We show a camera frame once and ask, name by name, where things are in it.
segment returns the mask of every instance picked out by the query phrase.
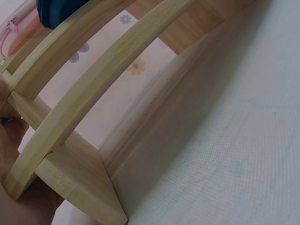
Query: flower print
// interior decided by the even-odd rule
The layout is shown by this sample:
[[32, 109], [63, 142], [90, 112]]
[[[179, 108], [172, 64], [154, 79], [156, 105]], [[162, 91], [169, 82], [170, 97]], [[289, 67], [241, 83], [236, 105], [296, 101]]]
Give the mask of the flower print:
[[129, 15], [123, 15], [121, 16], [120, 21], [122, 22], [122, 24], [129, 24], [131, 23], [131, 17]]
[[90, 46], [88, 44], [84, 44], [71, 58], [70, 62], [76, 63], [79, 60], [79, 54], [78, 52], [81, 53], [87, 53], [90, 49]]
[[132, 75], [141, 75], [143, 71], [145, 71], [145, 62], [143, 62], [140, 58], [137, 58], [127, 69], [127, 71], [131, 72]]

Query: finger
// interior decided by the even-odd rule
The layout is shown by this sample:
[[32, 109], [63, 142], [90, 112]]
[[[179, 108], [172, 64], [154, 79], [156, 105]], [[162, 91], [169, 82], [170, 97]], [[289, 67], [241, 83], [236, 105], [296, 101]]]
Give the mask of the finger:
[[5, 131], [12, 145], [18, 148], [22, 142], [22, 139], [27, 132], [29, 126], [22, 119], [14, 119], [6, 123], [4, 126]]
[[35, 218], [37, 224], [51, 224], [63, 200], [40, 178], [37, 178], [20, 197], [18, 203], [23, 206], [30, 218]]

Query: wooden frame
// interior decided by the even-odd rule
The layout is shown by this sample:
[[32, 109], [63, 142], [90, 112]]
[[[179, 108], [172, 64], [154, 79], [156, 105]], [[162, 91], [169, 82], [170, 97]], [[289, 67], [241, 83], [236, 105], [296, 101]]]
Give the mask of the wooden frame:
[[[129, 11], [135, 14], [138, 11], [137, 4], [145, 4], [145, 1], [90, 0], [54, 31], [41, 27], [33, 33], [18, 52], [0, 66], [0, 74], [9, 87], [7, 102], [0, 105], [0, 116], [22, 116], [36, 130], [5, 179], [3, 186], [7, 193], [17, 200], [38, 176], [101, 224], [125, 224], [127, 217], [99, 153], [74, 129], [122, 72], [164, 31], [165, 37], [173, 35], [172, 30], [187, 35], [197, 33], [180, 46], [179, 43], [186, 40], [183, 35], [176, 35], [173, 40], [162, 36], [169, 46], [174, 44], [173, 49], [179, 53], [232, 14], [223, 13], [220, 16], [207, 1], [149, 0], [150, 7], [140, 15], [140, 21], [99, 57], [52, 110], [37, 96], [56, 72], [80, 46], [118, 13], [130, 6]], [[210, 16], [206, 19], [213, 25], [201, 32], [196, 31], [199, 21], [197, 17], [191, 17], [197, 15], [189, 8], [191, 5], [198, 9], [209, 8], [207, 14]], [[185, 14], [181, 19], [177, 20], [183, 13]], [[176, 23], [182, 21], [185, 26], [176, 28]], [[150, 103], [153, 110], [142, 113], [143, 117], [151, 116], [164, 97], [178, 84], [182, 75], [189, 70], [197, 55], [199, 48], [188, 48], [162, 73], [162, 78], [172, 77], [171, 83], [163, 84], [161, 78], [145, 90], [143, 102]], [[138, 130], [142, 123], [138, 118], [135, 129]], [[130, 139], [136, 134], [133, 132], [124, 135], [124, 127], [128, 124], [132, 124], [132, 114], [114, 129], [103, 147], [128, 148]], [[119, 146], [112, 144], [116, 137]], [[115, 170], [116, 160], [118, 157], [109, 159], [107, 168], [110, 174]]]

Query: human hand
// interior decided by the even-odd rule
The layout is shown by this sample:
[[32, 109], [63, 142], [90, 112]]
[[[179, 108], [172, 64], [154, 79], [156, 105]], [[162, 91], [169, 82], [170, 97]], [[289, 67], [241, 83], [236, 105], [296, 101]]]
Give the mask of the human hand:
[[[0, 105], [5, 101], [6, 84], [0, 80]], [[2, 184], [18, 158], [18, 147], [28, 130], [22, 119], [0, 121], [0, 224], [50, 225], [63, 199], [37, 179], [17, 201], [5, 192]]]

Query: pink fabric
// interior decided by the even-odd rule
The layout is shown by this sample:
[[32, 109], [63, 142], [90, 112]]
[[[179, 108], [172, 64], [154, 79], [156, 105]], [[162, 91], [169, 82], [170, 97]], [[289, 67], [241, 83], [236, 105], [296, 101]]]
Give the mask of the pink fabric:
[[0, 32], [2, 33], [2, 31], [5, 30], [4, 35], [0, 36], [0, 53], [4, 58], [10, 56], [23, 43], [28, 35], [40, 25], [38, 11], [35, 8], [22, 20], [15, 21], [17, 33], [6, 29], [7, 21], [13, 18], [16, 12], [22, 10], [22, 7], [26, 5], [26, 2], [23, 3], [1, 26]]

